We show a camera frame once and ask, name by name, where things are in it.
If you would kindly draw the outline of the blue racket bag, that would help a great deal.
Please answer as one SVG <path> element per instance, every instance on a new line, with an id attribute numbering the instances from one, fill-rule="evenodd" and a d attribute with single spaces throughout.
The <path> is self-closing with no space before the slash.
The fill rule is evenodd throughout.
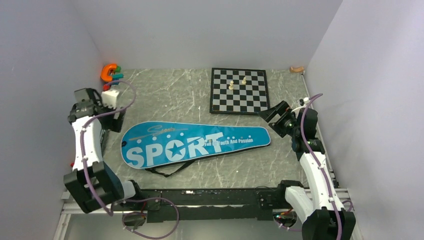
<path id="1" fill-rule="evenodd" d="M 131 168 L 153 171 L 270 144 L 270 134 L 261 126 L 145 121 L 123 135 L 121 155 Z"/>

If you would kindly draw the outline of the black shuttlecock tube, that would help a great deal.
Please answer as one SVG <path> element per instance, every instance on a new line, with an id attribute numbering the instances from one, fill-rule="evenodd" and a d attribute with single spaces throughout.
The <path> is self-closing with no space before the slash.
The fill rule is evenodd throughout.
<path id="1" fill-rule="evenodd" d="M 101 150 L 102 156 L 105 154 L 107 142 L 108 142 L 108 139 L 109 139 L 109 133 L 110 133 L 109 129 L 102 129 L 100 131 L 100 150 Z"/>

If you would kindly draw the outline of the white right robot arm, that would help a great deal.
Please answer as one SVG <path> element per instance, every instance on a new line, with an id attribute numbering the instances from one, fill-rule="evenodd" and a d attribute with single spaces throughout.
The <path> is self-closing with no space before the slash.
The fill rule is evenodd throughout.
<path id="1" fill-rule="evenodd" d="M 301 221 L 304 240 L 349 240 L 356 217 L 345 209 L 336 193 L 328 170 L 322 142 L 317 138 L 318 112 L 304 103 L 299 111 L 285 101 L 259 112 L 259 116 L 280 136 L 290 136 L 295 152 L 305 172 L 311 196 L 299 181 L 282 180 L 277 186 L 276 203 L 291 207 Z"/>

